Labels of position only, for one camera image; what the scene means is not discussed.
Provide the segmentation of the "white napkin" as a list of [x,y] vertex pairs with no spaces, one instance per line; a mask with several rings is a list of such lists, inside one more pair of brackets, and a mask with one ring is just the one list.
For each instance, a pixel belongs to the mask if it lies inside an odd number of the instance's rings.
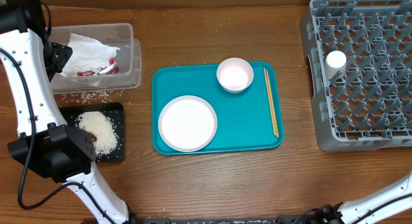
[[73,50],[71,57],[63,67],[63,77],[77,76],[78,72],[93,71],[98,73],[108,67],[120,48],[102,44],[100,41],[72,33],[68,47]]

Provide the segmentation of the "red snack wrapper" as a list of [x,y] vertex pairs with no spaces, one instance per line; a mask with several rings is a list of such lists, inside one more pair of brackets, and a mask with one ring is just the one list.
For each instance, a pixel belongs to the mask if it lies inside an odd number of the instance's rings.
[[78,77],[83,77],[83,76],[94,76],[94,75],[110,75],[110,74],[116,74],[119,72],[118,64],[114,59],[109,60],[109,66],[105,68],[99,69],[98,72],[94,72],[93,70],[89,71],[84,71],[84,72],[77,72]]

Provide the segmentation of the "white rice pile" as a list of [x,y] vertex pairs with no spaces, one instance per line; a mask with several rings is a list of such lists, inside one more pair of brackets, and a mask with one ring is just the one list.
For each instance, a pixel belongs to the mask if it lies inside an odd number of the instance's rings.
[[77,127],[96,137],[93,145],[95,146],[97,156],[109,154],[117,148],[118,135],[113,128],[113,122],[102,112],[85,112],[75,120],[78,122]]

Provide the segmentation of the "brown food scrap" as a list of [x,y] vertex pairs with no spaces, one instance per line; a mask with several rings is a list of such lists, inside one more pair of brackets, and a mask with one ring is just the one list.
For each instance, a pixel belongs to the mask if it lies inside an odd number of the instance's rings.
[[90,139],[92,142],[96,142],[96,141],[97,141],[97,137],[96,137],[93,133],[87,131],[87,134],[88,134],[88,136],[89,136],[89,139]]

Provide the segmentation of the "white round plate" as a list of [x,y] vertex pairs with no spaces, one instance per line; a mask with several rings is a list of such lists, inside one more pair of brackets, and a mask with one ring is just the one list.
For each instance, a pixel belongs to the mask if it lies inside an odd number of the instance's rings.
[[218,128],[214,108],[194,95],[176,97],[161,110],[158,131],[162,140],[175,151],[199,151],[211,143]]

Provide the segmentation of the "white pink bowl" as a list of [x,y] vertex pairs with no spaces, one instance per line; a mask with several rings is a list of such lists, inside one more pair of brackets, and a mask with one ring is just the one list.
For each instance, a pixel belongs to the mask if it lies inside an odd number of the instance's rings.
[[254,70],[246,60],[233,57],[225,59],[218,65],[216,77],[224,90],[240,93],[251,85]]

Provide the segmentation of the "small white cup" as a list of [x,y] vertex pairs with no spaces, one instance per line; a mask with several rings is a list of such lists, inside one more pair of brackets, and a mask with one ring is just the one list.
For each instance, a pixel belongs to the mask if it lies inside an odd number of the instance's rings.
[[339,50],[331,51],[324,60],[324,71],[327,79],[331,79],[337,72],[346,71],[346,55]]

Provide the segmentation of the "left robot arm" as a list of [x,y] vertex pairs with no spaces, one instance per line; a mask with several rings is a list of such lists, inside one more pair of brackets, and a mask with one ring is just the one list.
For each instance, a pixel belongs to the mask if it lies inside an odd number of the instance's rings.
[[1,62],[17,113],[19,138],[10,156],[61,189],[70,189],[99,223],[136,223],[135,214],[109,187],[96,166],[91,135],[69,126],[50,82],[72,50],[51,42],[52,19],[41,0],[5,0],[1,5]]

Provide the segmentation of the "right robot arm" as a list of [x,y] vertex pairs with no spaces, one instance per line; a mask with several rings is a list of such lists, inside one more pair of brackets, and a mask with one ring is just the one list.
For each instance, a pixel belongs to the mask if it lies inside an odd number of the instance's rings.
[[373,224],[411,208],[411,173],[367,197],[321,214],[320,223]]

